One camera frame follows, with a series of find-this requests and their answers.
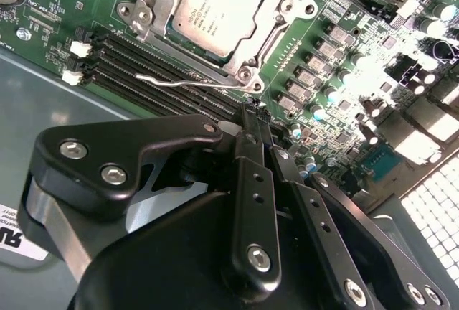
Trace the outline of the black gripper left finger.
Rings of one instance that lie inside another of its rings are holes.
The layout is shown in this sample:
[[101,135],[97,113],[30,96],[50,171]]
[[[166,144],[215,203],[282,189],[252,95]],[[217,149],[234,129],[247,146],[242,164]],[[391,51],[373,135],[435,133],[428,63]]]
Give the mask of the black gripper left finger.
[[193,114],[62,126],[37,137],[34,213],[79,283],[103,250],[135,232],[126,230],[127,211],[151,170],[164,189],[197,181],[209,185],[201,195],[232,195],[226,282],[240,293],[279,286],[273,174],[256,109],[242,105],[234,125],[236,133],[224,131]]

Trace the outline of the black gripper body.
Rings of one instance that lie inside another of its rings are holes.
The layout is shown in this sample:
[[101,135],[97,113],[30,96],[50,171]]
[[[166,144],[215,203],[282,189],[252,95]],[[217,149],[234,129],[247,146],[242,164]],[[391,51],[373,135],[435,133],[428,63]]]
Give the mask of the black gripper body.
[[235,199],[201,195],[113,243],[90,264],[73,309],[337,309],[318,260],[278,218],[282,279],[249,303],[226,282]]

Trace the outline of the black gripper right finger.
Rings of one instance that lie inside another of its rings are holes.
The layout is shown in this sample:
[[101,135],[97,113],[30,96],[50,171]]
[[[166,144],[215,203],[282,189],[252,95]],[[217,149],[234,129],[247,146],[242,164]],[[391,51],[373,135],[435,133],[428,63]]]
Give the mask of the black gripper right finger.
[[326,309],[449,309],[433,280],[328,177],[303,179],[272,138],[271,115],[257,112],[280,191],[298,235],[315,258]]

